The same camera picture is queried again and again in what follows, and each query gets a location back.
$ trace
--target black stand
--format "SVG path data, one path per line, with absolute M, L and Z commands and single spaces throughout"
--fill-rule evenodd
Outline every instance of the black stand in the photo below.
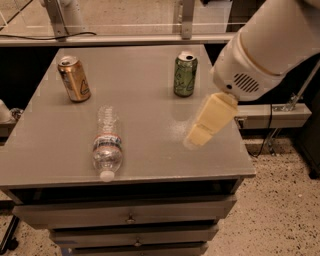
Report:
M 10 209 L 13 205 L 13 203 L 10 202 L 2 202 L 2 203 L 7 203 L 8 207 L 6 207 L 7 209 Z M 2 239 L 1 245 L 0 245 L 0 255 L 4 255 L 7 250 L 13 251 L 15 250 L 19 243 L 17 241 L 17 239 L 14 237 L 14 232 L 19 224 L 20 219 L 16 216 L 12 216 L 11 222 L 9 224 L 9 227 Z

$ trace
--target plastic water bottle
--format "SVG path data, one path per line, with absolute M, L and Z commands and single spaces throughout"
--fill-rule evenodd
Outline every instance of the plastic water bottle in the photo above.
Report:
M 102 181 L 114 179 L 122 163 L 119 117 L 112 106 L 102 106 L 98 111 L 98 136 L 93 143 L 93 165 Z

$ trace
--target bottle label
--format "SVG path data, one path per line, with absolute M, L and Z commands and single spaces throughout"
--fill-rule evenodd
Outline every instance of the bottle label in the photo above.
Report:
M 100 147 L 116 147 L 121 151 L 121 138 L 111 133 L 98 135 L 93 143 L 93 151 Z

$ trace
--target drawer handle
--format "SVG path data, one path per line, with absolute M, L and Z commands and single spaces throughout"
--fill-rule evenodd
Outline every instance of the drawer handle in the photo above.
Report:
M 135 224 L 136 220 L 133 218 L 132 214 L 129 215 L 129 218 L 126 220 L 127 224 Z
M 135 247 L 140 247 L 140 246 L 142 245 L 142 243 L 140 243 L 139 240 L 140 240 L 140 239 L 137 238 L 137 242 L 135 242 L 135 244 L 134 244 Z

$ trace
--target soda can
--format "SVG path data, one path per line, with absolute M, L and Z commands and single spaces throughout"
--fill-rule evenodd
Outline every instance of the soda can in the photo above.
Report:
M 188 51 L 182 51 L 175 61 L 173 91 L 180 97 L 193 94 L 198 60 Z
M 82 102 L 90 98 L 91 92 L 82 64 L 75 56 L 64 56 L 58 70 L 70 100 Z

